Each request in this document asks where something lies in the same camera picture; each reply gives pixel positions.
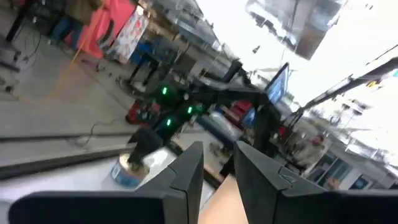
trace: cable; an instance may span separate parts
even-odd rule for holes
[[[24,28],[25,24],[21,24],[21,27],[19,28],[19,30],[17,31],[17,34],[14,36],[14,40],[16,40],[19,36],[19,34],[21,34],[22,29]]]
[[[66,139],[66,140],[67,140],[68,142],[70,142],[70,143],[72,143],[72,144],[78,146],[78,147],[85,147],[85,146],[89,143],[89,141],[91,140],[91,137],[94,135],[94,129],[95,129],[95,127],[97,127],[97,126],[107,126],[107,127],[111,127],[111,126],[113,125],[113,123],[116,122],[116,121],[122,121],[122,122],[123,122],[124,119],[116,118],[116,119],[113,119],[113,120],[110,121],[110,122],[102,122],[102,121],[97,121],[97,122],[95,122],[95,123],[93,124],[93,126],[91,127],[90,133],[89,133],[89,135],[88,135],[86,141],[84,141],[84,142],[78,142],[78,139],[74,139],[74,141],[72,141],[72,139]]]
[[[25,56],[23,60],[29,60],[31,57],[33,57],[36,54],[37,50],[39,49],[40,42],[42,40],[42,34],[39,32],[38,32],[38,34],[39,34],[39,42],[37,43],[37,45],[35,44],[35,35],[33,35],[33,38],[32,38],[33,45],[36,45],[35,50],[31,54],[29,54],[29,56]]]

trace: chair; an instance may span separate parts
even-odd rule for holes
[[[101,66],[101,63],[106,60],[112,60],[116,54],[114,47],[117,46],[117,43],[116,38],[113,37],[114,25],[114,20],[110,19],[106,32],[97,40],[97,46],[104,53],[104,57],[99,59],[97,62],[92,62],[88,59],[81,60],[82,63],[94,64],[96,72],[104,71],[105,66]]]

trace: wall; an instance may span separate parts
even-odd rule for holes
[[[219,77],[223,77],[225,73],[228,71],[228,67],[223,65],[214,59],[203,56],[202,59],[197,60],[196,64],[191,69],[191,73],[194,75],[199,75],[202,69],[207,70],[208,72],[214,73]]]
[[[366,159],[362,159],[354,155],[348,154],[341,147],[337,148],[336,145],[337,144],[333,144],[330,147],[330,151],[353,167],[353,170],[342,181],[341,184],[344,183],[342,187],[346,187],[348,185],[350,187],[361,174],[372,178],[372,180],[379,182],[386,188],[389,188],[395,182],[392,177],[387,176],[387,172],[385,170],[376,167],[374,164]]]
[[[187,47],[187,44],[182,42],[180,39],[174,40],[174,43],[181,50],[184,50]],[[206,54],[195,46],[190,46],[186,54],[197,61],[191,69],[191,73],[194,75],[199,75],[202,69],[208,69],[209,72],[222,77],[231,65],[231,62],[228,59],[225,59],[222,56]]]

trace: monitor screen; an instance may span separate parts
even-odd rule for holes
[[[286,63],[268,84],[266,91],[272,103],[279,102],[287,93],[287,82],[289,80],[289,64]]]
[[[287,93],[287,82],[289,80],[289,63],[285,63],[284,66],[276,73],[275,77],[269,82],[265,91],[267,92],[269,101],[273,104],[278,103],[280,99]],[[256,110],[251,108],[247,111],[242,119],[242,126],[245,128],[254,128],[254,117]]]

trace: pink curtain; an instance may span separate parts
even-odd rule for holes
[[[79,46],[83,43],[85,38],[88,38],[81,49],[96,58],[103,57],[103,53],[101,49],[98,48],[96,42],[106,32],[109,26],[109,20],[112,18],[115,22],[113,36],[116,37],[124,23],[129,19],[136,8],[130,0],[104,1],[109,11],[104,11],[102,9],[97,10],[91,17],[90,26],[85,26],[83,28],[79,38]]]

